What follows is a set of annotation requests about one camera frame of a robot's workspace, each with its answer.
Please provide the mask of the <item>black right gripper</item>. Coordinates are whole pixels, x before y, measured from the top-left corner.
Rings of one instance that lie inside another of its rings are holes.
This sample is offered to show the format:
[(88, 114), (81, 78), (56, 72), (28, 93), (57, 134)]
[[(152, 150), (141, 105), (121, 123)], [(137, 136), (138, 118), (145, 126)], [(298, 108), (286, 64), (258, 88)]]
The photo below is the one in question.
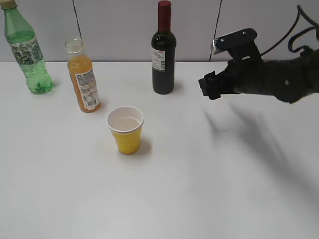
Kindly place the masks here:
[(217, 81), (215, 72), (198, 80), (202, 94), (210, 100), (223, 95), (252, 94), (274, 96), (285, 103), (295, 103), (309, 91), (306, 65), (309, 56), (291, 60), (235, 62), (230, 60)]

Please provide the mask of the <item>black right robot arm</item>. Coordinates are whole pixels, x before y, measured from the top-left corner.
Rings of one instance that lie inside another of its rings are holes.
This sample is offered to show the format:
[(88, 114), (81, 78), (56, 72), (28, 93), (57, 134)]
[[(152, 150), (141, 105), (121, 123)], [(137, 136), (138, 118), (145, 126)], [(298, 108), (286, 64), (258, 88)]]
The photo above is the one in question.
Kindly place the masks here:
[(274, 96), (292, 104), (318, 93), (319, 52), (304, 51), (291, 60), (230, 63), (219, 74), (206, 74), (199, 86), (211, 100), (226, 94), (252, 94)]

